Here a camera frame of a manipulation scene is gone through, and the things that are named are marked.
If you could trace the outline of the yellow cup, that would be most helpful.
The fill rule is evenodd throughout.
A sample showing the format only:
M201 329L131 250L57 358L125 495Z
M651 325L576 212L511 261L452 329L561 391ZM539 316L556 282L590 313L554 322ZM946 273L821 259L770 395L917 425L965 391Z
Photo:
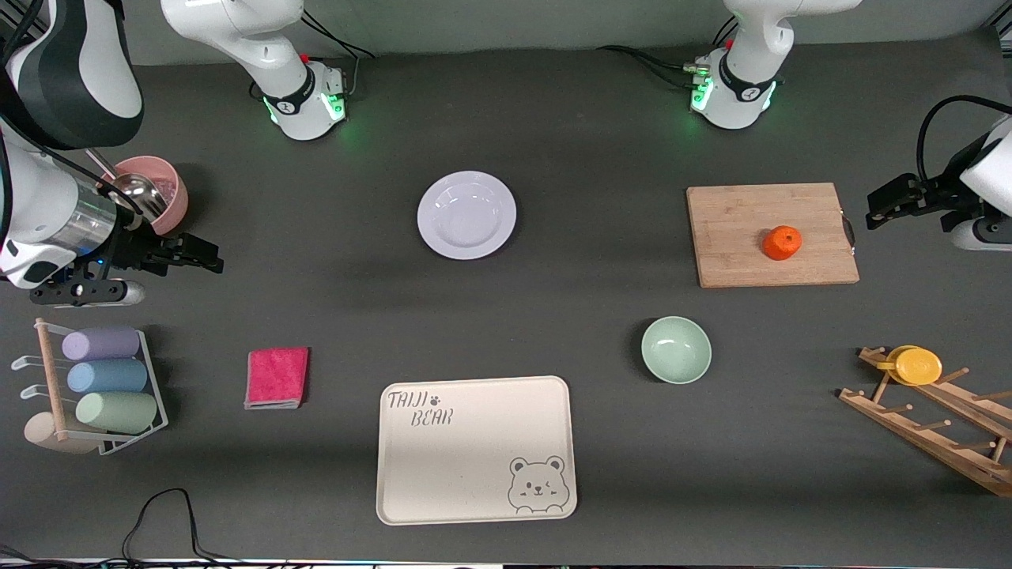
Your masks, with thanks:
M905 386L934 384L942 374L939 357L930 350L915 345L897 347L886 354L886 360L876 361L874 365Z

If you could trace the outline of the beige cup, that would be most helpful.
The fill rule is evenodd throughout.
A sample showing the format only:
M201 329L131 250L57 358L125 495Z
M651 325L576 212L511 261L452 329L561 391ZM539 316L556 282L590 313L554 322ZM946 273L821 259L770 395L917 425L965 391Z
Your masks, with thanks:
M50 411L44 411L33 415L23 428L23 435L30 443L39 448L61 451L66 454L87 454L101 446L101 442L94 439L72 439L69 437L64 442L58 440L55 435L55 418Z

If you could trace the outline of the pink bowl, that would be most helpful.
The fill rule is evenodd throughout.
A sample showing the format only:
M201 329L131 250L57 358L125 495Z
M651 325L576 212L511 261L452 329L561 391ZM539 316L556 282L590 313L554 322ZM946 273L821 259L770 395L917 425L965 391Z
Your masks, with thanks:
M166 210L151 222L158 235L167 236L181 228L184 217L187 216L189 194L187 185L171 163L156 156L140 156L120 161L115 168L120 173L147 177L166 199Z

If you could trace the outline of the pink folded cloth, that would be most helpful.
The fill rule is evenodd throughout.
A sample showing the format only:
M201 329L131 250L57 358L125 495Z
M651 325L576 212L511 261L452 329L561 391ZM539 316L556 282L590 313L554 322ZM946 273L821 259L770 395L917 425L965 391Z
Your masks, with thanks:
M270 347L248 354L244 408L296 409L306 395L310 347Z

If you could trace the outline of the purple cup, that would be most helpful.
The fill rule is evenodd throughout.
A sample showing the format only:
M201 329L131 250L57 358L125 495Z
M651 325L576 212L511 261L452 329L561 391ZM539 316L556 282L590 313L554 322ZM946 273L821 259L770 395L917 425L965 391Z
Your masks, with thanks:
M62 339L62 354L72 361L130 359L140 350L137 330L126 326L93 327Z

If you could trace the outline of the metal scoop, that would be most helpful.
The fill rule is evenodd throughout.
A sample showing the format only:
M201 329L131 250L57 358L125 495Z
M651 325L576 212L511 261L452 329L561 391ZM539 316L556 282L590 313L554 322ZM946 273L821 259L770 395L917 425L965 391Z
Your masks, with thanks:
M104 178L108 178L108 182L116 188L117 191L108 191L112 201L140 213L152 223L165 212L168 204L148 177L117 169L94 149L86 149L85 152L102 170Z

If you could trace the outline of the blue cup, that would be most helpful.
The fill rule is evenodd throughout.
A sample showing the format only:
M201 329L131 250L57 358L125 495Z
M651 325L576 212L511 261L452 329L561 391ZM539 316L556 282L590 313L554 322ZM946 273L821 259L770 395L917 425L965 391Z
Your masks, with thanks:
M75 393L144 391L148 382L148 368L135 359L107 359L81 361L69 370L66 384Z

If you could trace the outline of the cream tray with bear print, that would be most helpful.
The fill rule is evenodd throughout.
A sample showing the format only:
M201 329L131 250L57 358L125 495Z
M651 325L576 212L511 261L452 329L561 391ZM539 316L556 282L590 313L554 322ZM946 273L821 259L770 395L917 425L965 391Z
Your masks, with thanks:
M386 525L556 521L578 501L564 379L402 382L383 390L376 514Z

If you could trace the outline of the green cup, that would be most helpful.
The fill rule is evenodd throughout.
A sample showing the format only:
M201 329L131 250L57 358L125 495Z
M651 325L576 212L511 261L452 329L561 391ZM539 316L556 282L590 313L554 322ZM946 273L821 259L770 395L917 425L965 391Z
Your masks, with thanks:
M157 401L147 393L91 393L75 408L76 418L83 424L124 435L140 435L153 424L157 414Z

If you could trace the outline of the white round plate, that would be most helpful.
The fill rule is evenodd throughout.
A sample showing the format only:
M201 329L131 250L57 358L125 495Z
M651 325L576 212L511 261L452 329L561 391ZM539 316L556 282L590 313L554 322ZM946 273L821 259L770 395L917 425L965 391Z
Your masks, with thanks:
M417 230L437 254L469 262L501 249L517 217L514 195L499 178L459 171L428 187L417 208Z

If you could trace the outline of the wooden peg rack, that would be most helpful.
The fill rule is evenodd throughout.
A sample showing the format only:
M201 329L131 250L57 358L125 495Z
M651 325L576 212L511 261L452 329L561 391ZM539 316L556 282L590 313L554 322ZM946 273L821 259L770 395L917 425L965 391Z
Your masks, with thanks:
M967 367L947 372L943 365L941 378L934 384L901 385L874 365L876 361L886 360L886 354L896 348L860 347L856 352L858 360L879 372L881 381L871 394L842 389L838 399L987 492L1012 499L1012 389L989 394L972 392L957 385L957 380L969 373ZM952 425L951 419L921 424L908 417L913 405L889 407L882 403L882 398L890 385L904 386L916 392L979 429L987 436L986 439L975 443L955 442L942 433L942 429Z

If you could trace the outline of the wooden cutting board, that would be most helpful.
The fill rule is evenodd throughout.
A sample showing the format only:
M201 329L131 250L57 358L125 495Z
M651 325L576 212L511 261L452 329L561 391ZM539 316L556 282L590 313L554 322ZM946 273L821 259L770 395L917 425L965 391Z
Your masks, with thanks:
M856 284L858 267L832 183L715 185L686 191L702 288ZM773 260L761 249L774 228L799 230L798 252Z

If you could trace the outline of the orange fruit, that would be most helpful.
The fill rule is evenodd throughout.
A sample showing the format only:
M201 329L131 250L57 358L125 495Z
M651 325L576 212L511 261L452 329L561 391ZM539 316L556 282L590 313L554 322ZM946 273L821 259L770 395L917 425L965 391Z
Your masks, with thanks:
M763 255L774 260L774 262L784 262L795 255L803 245L802 233L794 227L781 224L769 230L761 241L761 251Z

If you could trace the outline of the pale green bowl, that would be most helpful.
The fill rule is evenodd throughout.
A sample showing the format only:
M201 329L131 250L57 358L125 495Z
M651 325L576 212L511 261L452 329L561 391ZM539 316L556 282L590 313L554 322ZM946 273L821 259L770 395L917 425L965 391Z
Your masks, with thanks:
M693 320L668 316L651 322L640 342L644 365L667 384L685 385L704 377L712 363L712 343Z

